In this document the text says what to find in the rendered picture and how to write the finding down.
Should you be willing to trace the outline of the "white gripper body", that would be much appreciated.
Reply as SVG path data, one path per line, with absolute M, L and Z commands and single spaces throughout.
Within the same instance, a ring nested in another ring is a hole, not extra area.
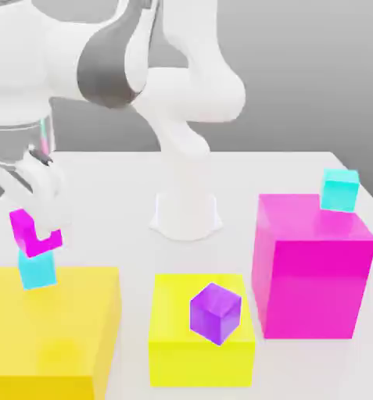
M 0 188 L 40 230 L 63 227 L 63 171 L 45 152 L 24 152 L 17 160 L 0 158 Z

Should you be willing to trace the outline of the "small cyan cube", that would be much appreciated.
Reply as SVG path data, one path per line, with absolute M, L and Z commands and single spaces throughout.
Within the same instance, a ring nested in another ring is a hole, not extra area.
M 22 250 L 19 250 L 18 268 L 24 290 L 57 284 L 53 251 L 29 258 Z
M 356 170 L 324 169 L 320 208 L 353 213 L 359 188 L 360 177 Z

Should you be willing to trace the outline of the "small purple cube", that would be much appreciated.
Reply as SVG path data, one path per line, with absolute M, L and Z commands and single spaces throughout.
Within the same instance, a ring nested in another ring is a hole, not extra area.
M 221 346 L 239 326 L 241 310 L 241 295 L 211 282 L 190 301 L 190 330 Z

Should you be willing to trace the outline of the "large orange-yellow box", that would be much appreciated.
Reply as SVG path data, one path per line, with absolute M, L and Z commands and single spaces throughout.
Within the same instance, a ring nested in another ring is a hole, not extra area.
M 0 267 L 0 400 L 105 400 L 120 324 L 116 267 L 60 267 L 25 291 Z

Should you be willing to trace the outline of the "large yellow box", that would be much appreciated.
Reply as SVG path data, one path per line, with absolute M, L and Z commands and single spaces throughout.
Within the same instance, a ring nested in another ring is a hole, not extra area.
M 190 330 L 190 301 L 209 283 L 242 296 L 239 326 L 221 345 Z M 156 275 L 149 324 L 149 376 L 153 387 L 248 387 L 255 337 L 240 274 Z

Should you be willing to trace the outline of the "large magenta box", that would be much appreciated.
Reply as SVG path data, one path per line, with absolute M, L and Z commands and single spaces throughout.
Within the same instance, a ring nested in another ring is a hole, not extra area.
M 373 260 L 355 212 L 323 210 L 316 194 L 261 194 L 252 289 L 266 339 L 350 339 Z

